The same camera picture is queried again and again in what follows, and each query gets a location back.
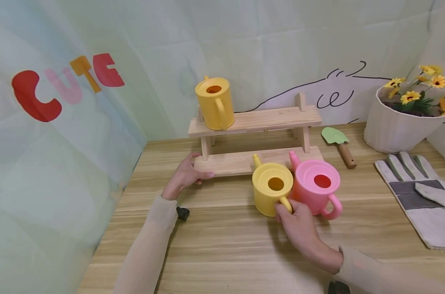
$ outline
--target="watering can spout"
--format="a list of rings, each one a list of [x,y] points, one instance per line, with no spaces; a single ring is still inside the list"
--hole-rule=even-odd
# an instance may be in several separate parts
[[[299,159],[299,157],[297,157],[294,151],[289,152],[289,159],[291,161],[291,166],[293,167],[293,170],[296,170],[296,168],[301,164],[301,160]]]
[[[255,168],[258,168],[262,165],[262,161],[260,160],[260,157],[258,157],[257,154],[253,154],[253,164],[255,165]]]

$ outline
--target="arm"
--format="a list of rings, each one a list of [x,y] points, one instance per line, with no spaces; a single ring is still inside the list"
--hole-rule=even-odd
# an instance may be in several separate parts
[[[282,223],[291,243],[313,265],[334,275],[336,292],[350,294],[445,294],[445,285],[384,265],[352,248],[333,250],[319,238],[312,213],[290,200],[294,213],[276,205],[276,220]]]
[[[186,186],[201,184],[213,173],[201,173],[192,167],[191,160],[200,154],[188,155],[150,207],[144,226],[131,246],[114,285],[114,294],[152,294],[155,291],[167,245],[177,220],[179,193]]]

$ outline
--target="shelf leg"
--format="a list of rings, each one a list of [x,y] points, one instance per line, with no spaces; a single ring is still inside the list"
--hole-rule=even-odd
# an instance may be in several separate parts
[[[208,160],[211,149],[211,138],[201,137],[201,150],[203,151],[203,161]]]
[[[201,107],[198,105],[198,120],[204,121],[203,113],[201,112]],[[209,154],[211,154],[211,146],[216,142],[216,136],[201,137],[201,151],[203,152],[203,161],[208,160]]]
[[[294,98],[294,103],[297,107],[299,107],[301,112],[307,110],[306,95],[304,95],[304,93],[297,93],[296,97]],[[293,132],[295,134],[295,138],[296,136],[299,137],[304,153],[310,153],[309,127],[298,127],[296,130],[293,129]]]

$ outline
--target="sleeve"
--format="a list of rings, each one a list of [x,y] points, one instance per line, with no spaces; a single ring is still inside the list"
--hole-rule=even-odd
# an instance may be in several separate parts
[[[340,251],[343,265],[334,276],[337,293],[445,294],[445,285],[384,265],[353,248],[340,247]]]
[[[158,196],[118,274],[114,294],[153,294],[177,220],[177,202]]]

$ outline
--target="wooden table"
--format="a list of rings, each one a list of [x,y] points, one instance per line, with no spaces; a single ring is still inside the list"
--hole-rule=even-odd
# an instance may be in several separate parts
[[[342,216],[330,223],[316,218],[322,240],[332,247],[355,247],[381,262],[445,283],[445,251],[424,246],[375,170],[374,161],[385,155],[364,143],[364,124],[337,127],[350,139],[358,164],[354,170],[346,169],[337,148],[321,139],[322,127],[310,130],[311,143],[342,180],[337,192]],[[292,146],[296,140],[289,131],[270,131],[220,136],[214,153]],[[154,197],[188,152],[200,148],[197,138],[147,144],[78,293],[112,292]],[[411,154],[425,156],[445,179],[445,159],[428,142]],[[185,190],[179,201],[191,215],[186,223],[177,223],[157,293],[324,293],[330,277],[303,259],[274,219],[256,210],[250,176],[208,180]]]

